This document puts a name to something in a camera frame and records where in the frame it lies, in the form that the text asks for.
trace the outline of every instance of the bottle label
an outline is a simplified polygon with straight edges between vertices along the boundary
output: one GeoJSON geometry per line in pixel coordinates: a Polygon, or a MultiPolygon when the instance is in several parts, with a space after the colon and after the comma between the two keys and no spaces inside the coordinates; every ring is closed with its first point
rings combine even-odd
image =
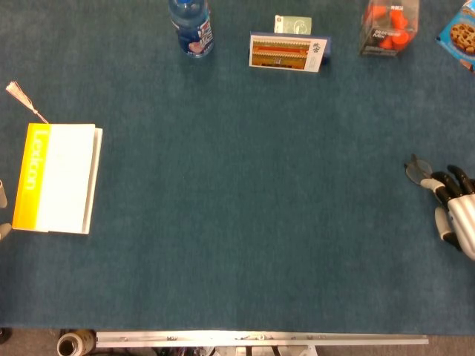
{"type": "Polygon", "coordinates": [[[178,41],[181,48],[190,56],[201,57],[206,55],[213,45],[213,32],[209,22],[209,12],[206,10],[206,20],[196,28],[177,28],[178,41]]]}

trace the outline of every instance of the yellow book cover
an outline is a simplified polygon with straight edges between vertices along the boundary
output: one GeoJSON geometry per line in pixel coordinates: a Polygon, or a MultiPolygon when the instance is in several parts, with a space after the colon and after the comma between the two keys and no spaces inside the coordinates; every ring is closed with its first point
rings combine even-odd
{"type": "Polygon", "coordinates": [[[102,129],[29,124],[12,227],[88,234],[102,129]]]}

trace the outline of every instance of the cookie box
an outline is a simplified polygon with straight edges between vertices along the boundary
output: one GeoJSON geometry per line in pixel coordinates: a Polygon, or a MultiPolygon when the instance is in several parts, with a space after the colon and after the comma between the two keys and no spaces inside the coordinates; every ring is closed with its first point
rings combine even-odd
{"type": "Polygon", "coordinates": [[[475,65],[475,0],[467,1],[437,41],[470,71],[475,65]]]}

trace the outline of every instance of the tassel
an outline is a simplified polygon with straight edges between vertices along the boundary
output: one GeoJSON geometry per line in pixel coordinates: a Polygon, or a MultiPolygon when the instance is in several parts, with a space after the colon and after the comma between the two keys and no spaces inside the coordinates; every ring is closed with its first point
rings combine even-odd
{"type": "Polygon", "coordinates": [[[17,82],[10,82],[7,86],[7,92],[16,97],[24,106],[29,108],[35,115],[37,115],[45,124],[48,123],[46,119],[33,107],[33,103],[30,98],[23,93],[23,90],[20,88],[17,82]]]}

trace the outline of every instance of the robot finger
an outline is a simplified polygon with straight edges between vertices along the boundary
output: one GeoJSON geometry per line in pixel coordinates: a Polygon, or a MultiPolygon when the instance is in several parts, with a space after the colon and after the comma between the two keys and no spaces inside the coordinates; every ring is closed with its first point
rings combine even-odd
{"type": "Polygon", "coordinates": [[[433,172],[431,174],[432,178],[437,179],[439,182],[443,183],[447,188],[449,194],[453,198],[458,198],[463,195],[462,189],[455,183],[455,180],[445,172],[433,172]]]}
{"type": "Polygon", "coordinates": [[[448,208],[448,202],[452,200],[452,196],[448,192],[448,189],[445,187],[444,183],[441,183],[434,178],[426,178],[421,180],[421,186],[431,190],[438,201],[440,201],[445,208],[448,208]]]}
{"type": "Polygon", "coordinates": [[[448,165],[447,169],[459,181],[463,194],[475,194],[475,185],[461,168],[457,167],[456,165],[448,165]]]}
{"type": "Polygon", "coordinates": [[[435,219],[437,231],[439,232],[441,240],[444,240],[457,250],[461,251],[462,248],[460,247],[457,235],[452,231],[451,226],[448,223],[447,214],[440,206],[436,208],[435,219]]]}

